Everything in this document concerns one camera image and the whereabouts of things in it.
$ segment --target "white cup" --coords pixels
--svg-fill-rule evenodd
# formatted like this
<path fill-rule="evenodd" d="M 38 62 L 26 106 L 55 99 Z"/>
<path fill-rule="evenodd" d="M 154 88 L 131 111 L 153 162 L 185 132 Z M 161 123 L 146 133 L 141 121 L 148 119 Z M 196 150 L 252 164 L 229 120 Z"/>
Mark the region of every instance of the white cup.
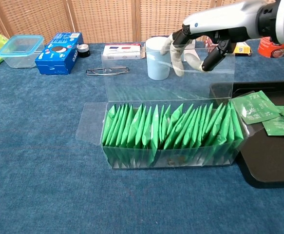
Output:
<path fill-rule="evenodd" d="M 164 80 L 169 76 L 170 52 L 165 55 L 160 54 L 166 40 L 166 37 L 154 37 L 146 41 L 147 73 L 151 79 Z"/>

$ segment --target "orange bottle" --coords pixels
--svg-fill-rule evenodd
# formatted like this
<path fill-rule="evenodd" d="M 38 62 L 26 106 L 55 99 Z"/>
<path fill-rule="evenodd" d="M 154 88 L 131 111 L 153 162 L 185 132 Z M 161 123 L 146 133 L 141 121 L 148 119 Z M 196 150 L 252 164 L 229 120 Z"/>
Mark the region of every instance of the orange bottle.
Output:
<path fill-rule="evenodd" d="M 284 56 L 284 44 L 275 44 L 270 41 L 270 37 L 262 38 L 258 52 L 267 58 L 280 58 Z"/>

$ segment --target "white glove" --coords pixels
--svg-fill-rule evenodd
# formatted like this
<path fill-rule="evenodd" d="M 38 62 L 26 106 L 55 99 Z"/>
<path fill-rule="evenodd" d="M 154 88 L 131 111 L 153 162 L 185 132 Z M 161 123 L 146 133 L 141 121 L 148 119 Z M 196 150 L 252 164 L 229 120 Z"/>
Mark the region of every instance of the white glove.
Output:
<path fill-rule="evenodd" d="M 185 45 L 182 47 L 176 48 L 173 45 L 173 37 L 172 34 L 167 38 L 164 45 L 161 48 L 161 55 L 165 55 L 168 51 L 170 51 L 171 55 L 171 62 L 173 69 L 177 76 L 182 77 L 184 75 L 184 66 L 182 64 L 182 53 L 185 50 L 185 47 L 192 42 L 190 39 Z M 186 59 L 187 63 L 195 70 L 204 72 L 201 68 L 203 61 L 198 59 L 195 55 L 186 53 L 184 55 L 184 58 Z"/>

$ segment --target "eyeglasses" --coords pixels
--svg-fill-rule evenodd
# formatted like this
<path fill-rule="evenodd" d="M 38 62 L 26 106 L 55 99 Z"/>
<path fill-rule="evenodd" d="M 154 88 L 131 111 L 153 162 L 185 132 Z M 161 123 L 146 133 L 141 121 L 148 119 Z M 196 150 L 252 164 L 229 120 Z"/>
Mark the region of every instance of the eyeglasses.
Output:
<path fill-rule="evenodd" d="M 119 74 L 128 73 L 129 68 L 124 66 L 110 68 L 94 68 L 86 70 L 88 76 L 116 76 Z"/>

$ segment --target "black tray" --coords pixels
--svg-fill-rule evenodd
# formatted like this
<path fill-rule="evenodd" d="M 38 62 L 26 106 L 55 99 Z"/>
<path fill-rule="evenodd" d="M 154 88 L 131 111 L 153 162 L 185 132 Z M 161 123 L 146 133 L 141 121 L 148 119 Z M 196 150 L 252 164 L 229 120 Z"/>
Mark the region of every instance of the black tray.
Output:
<path fill-rule="evenodd" d="M 227 84 L 212 84 L 210 96 L 216 98 L 223 87 L 227 87 Z M 275 105 L 284 105 L 284 81 L 234 83 L 233 97 L 260 90 Z M 236 158 L 239 168 L 253 187 L 284 187 L 284 136 L 268 136 L 263 125 L 259 129 L 254 136 L 249 137 Z"/>

